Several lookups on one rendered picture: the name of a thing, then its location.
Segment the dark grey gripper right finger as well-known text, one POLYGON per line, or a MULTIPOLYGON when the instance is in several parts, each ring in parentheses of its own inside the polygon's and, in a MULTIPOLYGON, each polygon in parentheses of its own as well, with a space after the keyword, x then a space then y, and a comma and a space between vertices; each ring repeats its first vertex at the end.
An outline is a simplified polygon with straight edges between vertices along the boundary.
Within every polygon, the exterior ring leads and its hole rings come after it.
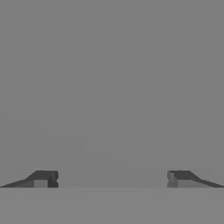
POLYGON ((199 178, 191 171, 168 171, 168 188, 224 188, 214 182, 199 178))

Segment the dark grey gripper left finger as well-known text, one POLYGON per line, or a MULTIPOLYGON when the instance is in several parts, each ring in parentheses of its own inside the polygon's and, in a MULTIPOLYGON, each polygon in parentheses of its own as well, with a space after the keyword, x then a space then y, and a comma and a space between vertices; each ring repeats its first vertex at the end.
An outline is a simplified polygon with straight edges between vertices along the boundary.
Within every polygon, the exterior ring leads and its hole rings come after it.
POLYGON ((58 178, 57 171, 38 170, 27 178, 2 185, 2 188, 58 188, 58 178))

